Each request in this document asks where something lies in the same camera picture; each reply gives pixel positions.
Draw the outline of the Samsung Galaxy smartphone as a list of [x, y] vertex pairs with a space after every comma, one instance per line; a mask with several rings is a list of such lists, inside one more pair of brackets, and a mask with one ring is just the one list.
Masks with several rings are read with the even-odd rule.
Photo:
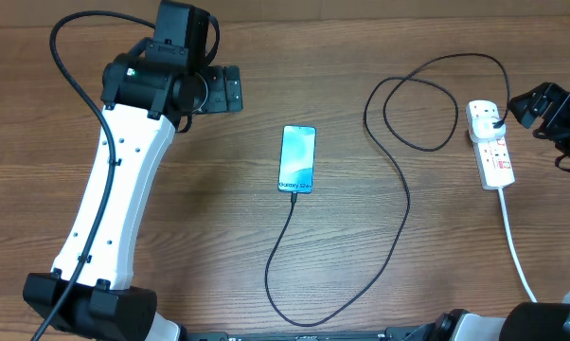
[[316, 129], [312, 126], [283, 127], [277, 180], [279, 191], [312, 192], [315, 142]]

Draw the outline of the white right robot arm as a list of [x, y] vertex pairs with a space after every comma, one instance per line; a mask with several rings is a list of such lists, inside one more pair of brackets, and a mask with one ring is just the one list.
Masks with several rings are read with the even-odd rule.
[[[487, 106], [476, 100], [467, 107], [470, 136], [482, 187], [498, 194], [508, 249], [529, 301], [517, 305], [506, 317], [486, 317], [465, 310], [453, 310], [435, 322], [419, 326], [406, 340], [570, 340], [570, 292], [561, 303], [537, 300], [526, 280], [511, 234], [504, 188], [514, 182], [508, 149], [502, 133], [489, 133], [481, 123], [490, 117], [477, 111]], [[537, 118], [543, 123], [532, 135], [552, 141], [561, 155], [555, 167], [570, 159], [570, 92], [554, 82], [544, 82], [508, 101], [507, 108], [525, 128]]]

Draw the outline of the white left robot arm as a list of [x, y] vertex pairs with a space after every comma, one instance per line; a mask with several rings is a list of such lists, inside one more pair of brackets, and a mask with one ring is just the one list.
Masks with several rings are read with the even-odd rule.
[[184, 326], [133, 286], [134, 250], [154, 176], [174, 136], [197, 115], [242, 109], [240, 71], [214, 63], [217, 19], [164, 1], [153, 34], [108, 63], [98, 149], [73, 227], [51, 269], [31, 273], [24, 301], [54, 328], [95, 340], [183, 340]]

